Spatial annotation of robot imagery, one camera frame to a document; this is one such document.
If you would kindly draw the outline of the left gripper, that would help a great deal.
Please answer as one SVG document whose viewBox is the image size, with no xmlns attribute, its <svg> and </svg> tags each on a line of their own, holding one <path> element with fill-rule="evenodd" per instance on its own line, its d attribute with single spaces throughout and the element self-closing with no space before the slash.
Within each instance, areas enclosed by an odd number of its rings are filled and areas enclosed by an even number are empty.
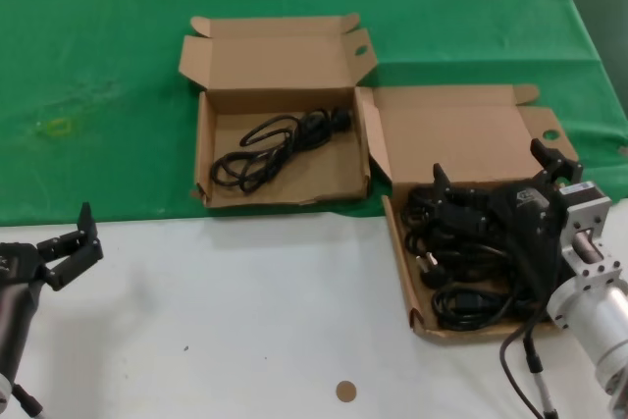
<svg viewBox="0 0 628 419">
<path fill-rule="evenodd" d="M 38 244 L 1 244 L 1 375 L 15 378 L 42 286 L 59 291 L 104 257 L 91 206 L 83 202 L 77 229 Z"/>
</svg>

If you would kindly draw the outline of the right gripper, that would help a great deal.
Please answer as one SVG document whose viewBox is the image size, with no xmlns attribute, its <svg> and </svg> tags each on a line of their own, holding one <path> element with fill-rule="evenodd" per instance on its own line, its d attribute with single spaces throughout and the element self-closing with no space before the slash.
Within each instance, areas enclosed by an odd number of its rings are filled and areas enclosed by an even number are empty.
<svg viewBox="0 0 628 419">
<path fill-rule="evenodd" d="M 433 166 L 431 226 L 455 235 L 483 237 L 491 209 L 505 230 L 519 272 L 538 301 L 570 280 L 578 291 L 617 287 L 622 263 L 602 244 L 612 202 L 592 182 L 580 183 L 583 166 L 538 138 L 530 144 L 542 169 L 528 181 L 496 188 L 454 186 L 438 163 Z M 575 183 L 558 188 L 560 183 Z"/>
</svg>

